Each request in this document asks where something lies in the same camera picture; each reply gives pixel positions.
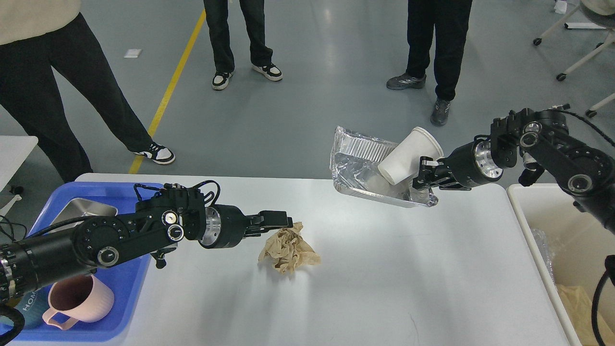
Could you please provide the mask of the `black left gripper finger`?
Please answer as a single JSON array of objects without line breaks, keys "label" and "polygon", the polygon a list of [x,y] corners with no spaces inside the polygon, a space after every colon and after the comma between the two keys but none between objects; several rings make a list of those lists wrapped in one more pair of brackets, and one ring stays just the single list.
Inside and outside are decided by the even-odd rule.
[{"label": "black left gripper finger", "polygon": [[270,230],[279,230],[282,228],[290,228],[293,225],[292,220],[286,220],[285,222],[258,222],[255,225],[251,225],[246,229],[245,237],[259,237],[262,234],[267,234]]},{"label": "black left gripper finger", "polygon": [[248,215],[251,224],[289,224],[285,211],[262,210],[257,214]]}]

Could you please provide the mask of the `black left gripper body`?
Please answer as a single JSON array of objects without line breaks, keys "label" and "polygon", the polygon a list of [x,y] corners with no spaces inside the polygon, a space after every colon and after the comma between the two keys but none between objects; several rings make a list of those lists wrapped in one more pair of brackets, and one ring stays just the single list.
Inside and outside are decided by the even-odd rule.
[{"label": "black left gripper body", "polygon": [[215,205],[205,208],[206,228],[199,236],[199,243],[206,249],[222,249],[237,246],[246,237],[259,236],[262,231],[250,229],[250,217],[238,207]]}]

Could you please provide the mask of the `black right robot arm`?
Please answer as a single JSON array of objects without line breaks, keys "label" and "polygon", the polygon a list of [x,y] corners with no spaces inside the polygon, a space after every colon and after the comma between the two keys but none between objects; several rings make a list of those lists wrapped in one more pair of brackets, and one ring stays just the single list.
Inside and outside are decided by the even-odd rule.
[{"label": "black right robot arm", "polygon": [[511,111],[505,118],[494,119],[488,135],[475,136],[449,156],[420,156],[413,188],[469,191],[497,182],[520,156],[524,171],[519,184],[531,186],[549,172],[577,210],[593,215],[613,232],[614,159],[569,135],[569,107]]}]

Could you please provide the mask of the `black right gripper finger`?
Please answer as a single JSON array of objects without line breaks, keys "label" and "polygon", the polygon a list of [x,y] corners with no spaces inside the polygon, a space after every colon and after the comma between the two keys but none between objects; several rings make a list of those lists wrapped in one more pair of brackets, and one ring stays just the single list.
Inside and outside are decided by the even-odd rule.
[{"label": "black right gripper finger", "polygon": [[419,158],[419,176],[442,176],[444,175],[443,158],[433,159],[430,156]]},{"label": "black right gripper finger", "polygon": [[418,175],[416,178],[412,180],[412,187],[417,190],[426,190],[432,187],[440,187],[443,186],[447,181],[447,175]]}]

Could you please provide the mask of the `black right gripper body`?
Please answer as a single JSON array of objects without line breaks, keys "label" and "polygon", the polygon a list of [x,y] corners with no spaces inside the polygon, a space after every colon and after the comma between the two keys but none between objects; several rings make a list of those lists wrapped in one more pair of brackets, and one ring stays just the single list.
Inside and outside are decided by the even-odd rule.
[{"label": "black right gripper body", "polygon": [[492,159],[491,143],[487,139],[476,139],[461,146],[440,162],[450,176],[440,183],[442,190],[471,190],[498,182],[503,175],[503,169]]}]

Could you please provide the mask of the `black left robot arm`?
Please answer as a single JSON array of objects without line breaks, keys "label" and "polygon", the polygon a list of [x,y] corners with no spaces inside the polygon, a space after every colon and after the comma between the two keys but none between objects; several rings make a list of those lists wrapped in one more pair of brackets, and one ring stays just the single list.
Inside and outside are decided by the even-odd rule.
[{"label": "black left robot arm", "polygon": [[1,245],[1,315],[13,323],[1,335],[1,344],[24,329],[24,316],[8,305],[13,298],[147,254],[163,260],[164,249],[183,239],[197,240],[206,249],[225,249],[244,238],[294,225],[285,211],[244,215],[236,206],[218,204],[217,191],[200,190],[206,184],[206,180],[192,187],[134,184],[135,191],[152,190],[154,195],[149,199],[137,195],[132,214],[68,219]]}]

